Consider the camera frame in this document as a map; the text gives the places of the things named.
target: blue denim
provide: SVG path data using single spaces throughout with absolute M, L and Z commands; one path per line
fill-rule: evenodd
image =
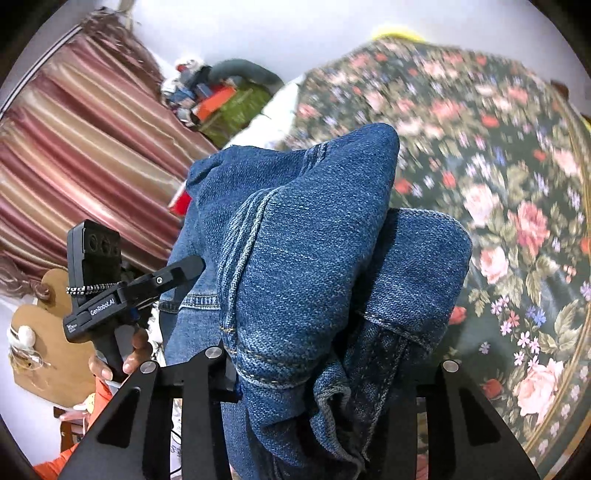
M 309 150 L 230 147 L 195 162 L 170 262 L 203 257 L 166 293 L 167 362 L 223 339 L 242 401 L 224 405 L 244 480 L 356 478 L 404 372 L 446 330 L 472 252 L 451 217 L 388 210 L 399 143 L 367 125 Z

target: floral tablecloth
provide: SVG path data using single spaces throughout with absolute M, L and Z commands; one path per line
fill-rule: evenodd
M 590 141 L 578 115 L 518 62 L 394 38 L 308 72 L 298 101 L 283 148 L 391 124 L 391 206 L 468 230 L 470 271 L 433 359 L 462 364 L 551 478 L 591 422 Z

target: white wall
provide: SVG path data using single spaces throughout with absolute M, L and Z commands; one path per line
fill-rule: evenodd
M 22 452 L 35 465 L 60 454 L 60 422 L 53 418 L 53 403 L 14 383 L 6 336 L 14 311 L 32 301 L 32 297 L 19 301 L 0 296 L 0 413 Z
M 116 7 L 118 0 L 103 0 Z M 591 79 L 555 26 L 527 0 L 137 0 L 136 35 L 160 59 L 245 58 L 291 80 L 366 42 L 383 24 L 427 41 L 523 61 L 564 82 L 591 113 Z

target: black handle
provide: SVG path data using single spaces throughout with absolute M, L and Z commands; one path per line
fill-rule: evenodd
M 95 349 L 105 357 L 107 365 L 113 372 L 113 381 L 122 383 L 127 378 L 127 374 L 123 372 L 123 358 L 119 352 L 117 345 L 117 338 L 113 332 L 103 335 L 92 340 Z

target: orange sleeve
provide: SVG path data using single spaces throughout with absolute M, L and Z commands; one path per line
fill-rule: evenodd
M 90 418 L 88 420 L 88 425 L 92 425 L 95 420 L 98 418 L 100 413 L 105 409 L 107 403 L 113 398 L 109 387 L 107 387 L 102 381 L 98 378 L 95 381 L 95 409 L 92 411 Z M 40 463 L 39 465 L 35 465 L 33 467 L 37 473 L 41 477 L 41 480 L 57 480 L 57 477 L 60 475 L 61 470 L 64 468 L 64 465 L 68 461 L 68 459 L 72 456 L 74 450 L 78 445 L 74 445 L 71 449 L 65 450 L 60 453 L 60 456 L 51 462 Z

